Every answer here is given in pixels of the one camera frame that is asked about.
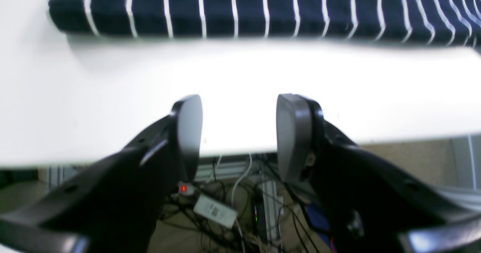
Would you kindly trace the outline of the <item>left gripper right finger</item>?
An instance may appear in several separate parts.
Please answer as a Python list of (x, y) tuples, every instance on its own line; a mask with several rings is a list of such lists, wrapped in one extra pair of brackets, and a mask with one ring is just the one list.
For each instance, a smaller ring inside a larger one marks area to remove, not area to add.
[(306, 185), (339, 253), (479, 253), (480, 193), (429, 186), (324, 119), (318, 102), (282, 94), (278, 174)]

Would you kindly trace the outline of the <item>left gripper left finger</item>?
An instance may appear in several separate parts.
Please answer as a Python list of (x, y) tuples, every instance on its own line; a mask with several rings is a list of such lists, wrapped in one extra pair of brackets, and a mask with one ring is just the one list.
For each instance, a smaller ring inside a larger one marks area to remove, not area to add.
[(2, 253), (145, 253), (166, 197), (194, 180), (203, 106), (171, 113), (31, 205), (1, 215)]

